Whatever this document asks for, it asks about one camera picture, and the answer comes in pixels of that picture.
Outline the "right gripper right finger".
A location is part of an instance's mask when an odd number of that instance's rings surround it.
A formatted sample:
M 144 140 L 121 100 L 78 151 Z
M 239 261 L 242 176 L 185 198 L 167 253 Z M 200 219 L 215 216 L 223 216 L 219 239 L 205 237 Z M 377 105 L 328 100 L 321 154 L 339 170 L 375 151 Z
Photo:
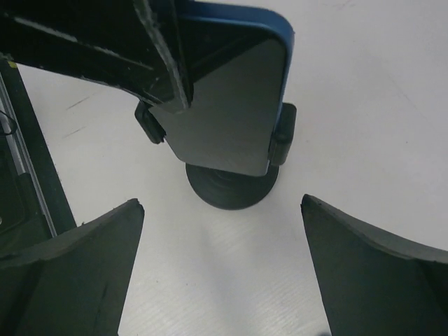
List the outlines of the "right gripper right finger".
M 311 195 L 302 219 L 331 335 L 446 335 L 447 252 Z

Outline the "blue-edged black phone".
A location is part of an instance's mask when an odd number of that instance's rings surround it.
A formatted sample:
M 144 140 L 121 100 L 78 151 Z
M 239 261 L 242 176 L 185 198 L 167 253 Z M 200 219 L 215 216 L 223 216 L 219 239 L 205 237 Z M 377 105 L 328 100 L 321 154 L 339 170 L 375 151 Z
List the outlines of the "blue-edged black phone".
M 290 22 L 264 8 L 200 1 L 187 1 L 179 19 L 192 102 L 151 114 L 179 160 L 264 175 L 293 53 Z

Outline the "black clamp phone stand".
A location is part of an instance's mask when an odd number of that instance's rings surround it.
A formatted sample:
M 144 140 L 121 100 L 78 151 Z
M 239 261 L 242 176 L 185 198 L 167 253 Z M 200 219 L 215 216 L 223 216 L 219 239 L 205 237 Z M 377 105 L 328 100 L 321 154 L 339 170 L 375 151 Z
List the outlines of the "black clamp phone stand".
M 293 142 L 297 109 L 278 114 L 196 106 L 180 114 L 139 102 L 135 117 L 154 144 L 167 142 L 197 196 L 224 210 L 246 209 L 276 183 Z

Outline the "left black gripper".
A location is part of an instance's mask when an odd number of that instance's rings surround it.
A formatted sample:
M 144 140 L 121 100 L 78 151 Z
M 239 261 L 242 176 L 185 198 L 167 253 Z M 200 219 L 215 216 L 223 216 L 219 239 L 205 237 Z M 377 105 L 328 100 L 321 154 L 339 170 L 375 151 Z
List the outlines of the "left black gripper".
M 177 1 L 2 1 L 1 58 L 126 91 L 179 114 L 193 100 Z

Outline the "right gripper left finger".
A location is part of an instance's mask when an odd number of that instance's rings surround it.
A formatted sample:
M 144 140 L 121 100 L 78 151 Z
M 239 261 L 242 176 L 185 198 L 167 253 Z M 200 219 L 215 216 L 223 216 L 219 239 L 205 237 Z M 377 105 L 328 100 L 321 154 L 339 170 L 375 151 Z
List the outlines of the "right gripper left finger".
M 117 335 L 144 224 L 130 199 L 1 256 L 2 335 Z

